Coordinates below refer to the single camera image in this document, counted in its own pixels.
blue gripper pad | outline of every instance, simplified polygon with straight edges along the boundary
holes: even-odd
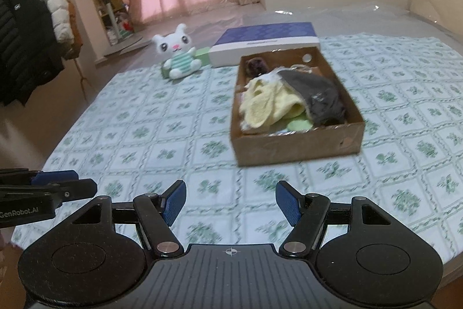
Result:
[[[299,203],[296,197],[294,197],[281,183],[277,183],[275,188],[275,199],[276,204],[283,212],[286,220],[288,220],[291,226],[295,226],[302,216],[299,212]]]
[[[165,210],[163,212],[163,219],[168,226],[172,226],[175,219],[177,219],[185,201],[187,200],[187,186],[184,182],[166,198]]]
[[[47,185],[51,182],[77,181],[79,175],[75,170],[58,170],[55,172],[39,172],[32,180],[31,185]]]

gray garment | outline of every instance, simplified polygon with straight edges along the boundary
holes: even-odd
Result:
[[[302,97],[307,116],[315,126],[344,123],[346,110],[333,82],[320,75],[296,70],[283,70],[278,74],[285,85]]]

bedsheet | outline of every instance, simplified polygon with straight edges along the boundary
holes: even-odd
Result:
[[[275,203],[282,179],[333,202],[364,195],[449,261],[463,251],[462,56],[436,38],[363,33],[321,45],[365,118],[357,156],[238,168],[229,142],[237,68],[206,67],[173,83],[155,65],[116,75],[44,170],[74,169],[118,202],[184,179],[187,202],[172,227],[184,246],[278,247],[290,231]],[[13,241],[27,247],[85,202],[17,227]],[[137,240],[133,226],[117,231]],[[326,239],[345,231],[330,227]]]

plush toy face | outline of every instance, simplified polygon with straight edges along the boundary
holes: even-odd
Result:
[[[174,33],[165,37],[155,35],[152,41],[156,44],[156,53],[164,60],[181,53],[187,53],[191,47],[191,38],[185,33],[185,24],[179,24]]]

green floral bedsheet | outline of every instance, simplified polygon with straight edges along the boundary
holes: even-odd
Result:
[[[366,121],[358,156],[238,168],[229,142],[237,68],[207,67],[173,84],[154,66],[116,75],[45,170],[75,169],[115,201],[184,179],[187,203],[173,226],[184,246],[278,246],[290,231],[275,204],[281,179],[337,202],[364,195],[450,260],[463,251],[462,56],[434,38],[358,34],[321,41]],[[84,202],[64,204],[53,220],[17,227],[13,240],[27,247]],[[133,226],[117,230],[137,239]],[[327,237],[342,232],[331,227]]]

